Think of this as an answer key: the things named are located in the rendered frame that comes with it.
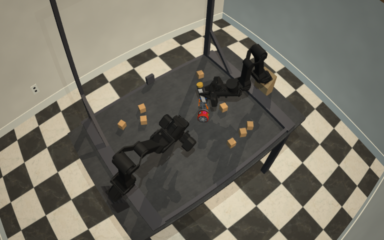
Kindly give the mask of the orange cube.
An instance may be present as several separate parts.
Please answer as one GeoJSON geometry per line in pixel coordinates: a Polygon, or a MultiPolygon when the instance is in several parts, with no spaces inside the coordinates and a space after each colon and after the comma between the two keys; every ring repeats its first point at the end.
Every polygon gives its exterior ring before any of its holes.
{"type": "Polygon", "coordinates": [[[231,139],[229,139],[228,141],[227,141],[227,145],[228,145],[228,147],[231,149],[231,148],[233,148],[234,146],[236,146],[236,141],[233,139],[233,138],[231,138],[231,139]]]}
{"type": "Polygon", "coordinates": [[[123,121],[123,120],[120,120],[119,123],[118,123],[117,125],[118,125],[118,127],[119,127],[120,129],[122,129],[122,130],[124,130],[125,127],[127,126],[127,125],[126,125],[126,122],[123,121]]]}
{"type": "Polygon", "coordinates": [[[246,130],[253,130],[253,127],[254,127],[253,121],[247,121],[246,130]]]}
{"type": "Polygon", "coordinates": [[[147,125],[147,116],[140,116],[140,123],[141,125],[147,125]]]}
{"type": "Polygon", "coordinates": [[[198,79],[203,78],[203,77],[204,77],[204,73],[203,73],[203,71],[202,71],[202,70],[197,71],[197,72],[196,72],[196,76],[198,77],[198,79]]]}
{"type": "Polygon", "coordinates": [[[225,112],[225,111],[228,110],[228,106],[227,106],[226,103],[224,102],[224,103],[222,103],[222,104],[219,105],[219,109],[220,109],[221,112],[223,113],[223,112],[225,112]]]}
{"type": "Polygon", "coordinates": [[[246,135],[247,135],[246,128],[240,128],[239,131],[238,131],[238,133],[239,133],[239,137],[240,137],[240,138],[241,138],[241,137],[246,137],[246,135]]]}
{"type": "Polygon", "coordinates": [[[140,113],[146,112],[146,107],[145,107],[144,103],[138,105],[138,109],[139,109],[140,113]]]}

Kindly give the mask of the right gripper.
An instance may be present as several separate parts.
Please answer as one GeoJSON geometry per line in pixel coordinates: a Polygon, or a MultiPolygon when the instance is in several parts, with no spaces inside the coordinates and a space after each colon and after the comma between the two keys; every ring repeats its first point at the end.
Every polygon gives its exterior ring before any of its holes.
{"type": "MultiPolygon", "coordinates": [[[[168,114],[166,114],[160,120],[159,125],[166,129],[170,124],[170,121],[172,121],[172,118],[168,114]]],[[[175,138],[175,142],[177,140],[179,140],[183,144],[181,147],[184,148],[187,152],[190,151],[192,147],[197,143],[197,141],[191,137],[188,130],[185,132],[185,134],[178,135],[175,138]]]]}

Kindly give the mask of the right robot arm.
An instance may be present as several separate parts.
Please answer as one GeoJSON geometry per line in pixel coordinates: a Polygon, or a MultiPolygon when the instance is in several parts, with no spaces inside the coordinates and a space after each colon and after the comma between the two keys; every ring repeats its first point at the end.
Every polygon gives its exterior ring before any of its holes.
{"type": "Polygon", "coordinates": [[[178,135],[184,134],[188,126],[189,122],[180,115],[175,115],[166,129],[163,127],[158,129],[149,140],[138,141],[134,145],[121,148],[112,157],[112,163],[118,168],[118,173],[110,180],[112,187],[105,191],[107,195],[116,202],[127,194],[135,186],[136,177],[132,173],[140,167],[142,158],[153,152],[164,153],[175,142],[178,135]],[[135,165],[124,153],[133,150],[140,156],[138,165],[135,165]]]}

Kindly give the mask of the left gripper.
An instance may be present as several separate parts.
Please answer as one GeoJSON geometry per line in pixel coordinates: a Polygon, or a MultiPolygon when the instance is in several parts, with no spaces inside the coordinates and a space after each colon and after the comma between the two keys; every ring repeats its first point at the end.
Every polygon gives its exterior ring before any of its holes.
{"type": "Polygon", "coordinates": [[[211,84],[204,86],[204,89],[207,92],[201,92],[199,93],[199,95],[209,99],[211,101],[211,106],[216,107],[218,105],[218,98],[229,97],[227,86],[225,85],[224,88],[225,89],[223,91],[216,92],[215,85],[213,84],[213,81],[212,81],[211,84]]]}

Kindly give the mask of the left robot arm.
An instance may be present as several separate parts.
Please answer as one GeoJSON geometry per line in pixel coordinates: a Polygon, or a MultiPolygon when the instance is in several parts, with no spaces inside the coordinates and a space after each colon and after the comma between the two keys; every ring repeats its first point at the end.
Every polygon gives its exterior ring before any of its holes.
{"type": "Polygon", "coordinates": [[[252,47],[247,51],[246,58],[243,60],[240,77],[230,78],[226,81],[226,83],[223,83],[219,76],[213,78],[213,84],[215,85],[216,92],[224,91],[226,89],[224,86],[227,86],[229,97],[240,97],[242,95],[242,91],[250,90],[251,76],[257,81],[257,83],[262,83],[264,85],[273,80],[270,73],[264,69],[264,60],[267,56],[268,53],[259,44],[252,45],[252,47]],[[251,53],[254,56],[255,63],[250,61],[251,53]],[[252,71],[253,67],[255,69],[252,71]]]}

